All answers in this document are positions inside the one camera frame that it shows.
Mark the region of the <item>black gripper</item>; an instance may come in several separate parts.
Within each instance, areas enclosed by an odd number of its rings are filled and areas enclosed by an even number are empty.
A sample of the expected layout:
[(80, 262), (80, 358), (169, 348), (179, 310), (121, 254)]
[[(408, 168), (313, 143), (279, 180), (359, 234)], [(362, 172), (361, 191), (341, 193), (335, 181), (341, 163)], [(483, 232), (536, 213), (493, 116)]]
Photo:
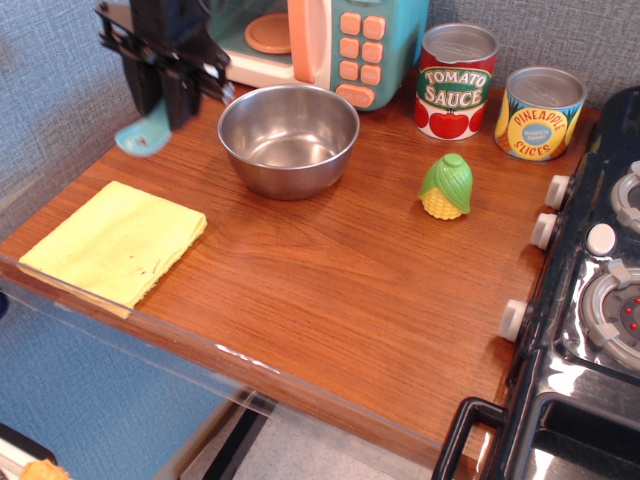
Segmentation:
[(104, 47), (119, 54), (136, 109), (148, 115), (162, 91), (171, 130), (200, 110), (201, 94), (228, 102), (230, 57), (209, 36), (203, 1), (101, 1)]

